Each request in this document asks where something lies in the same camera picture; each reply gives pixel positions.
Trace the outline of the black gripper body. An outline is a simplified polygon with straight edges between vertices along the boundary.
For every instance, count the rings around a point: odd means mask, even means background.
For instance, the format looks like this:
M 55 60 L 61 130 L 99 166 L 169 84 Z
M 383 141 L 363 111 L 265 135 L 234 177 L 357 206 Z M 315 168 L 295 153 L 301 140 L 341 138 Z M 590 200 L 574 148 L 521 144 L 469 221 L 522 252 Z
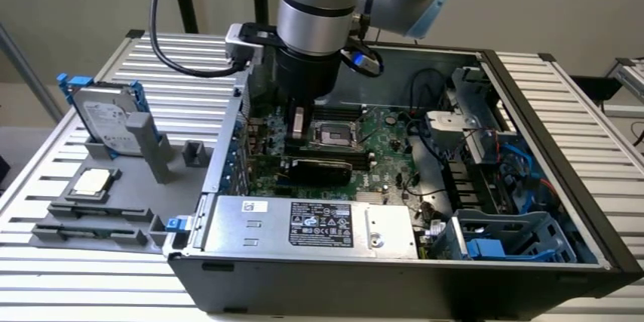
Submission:
M 275 49 L 273 78 L 295 105 L 309 105 L 333 90 L 339 63 L 338 51 L 325 56 L 310 56 L 290 48 Z

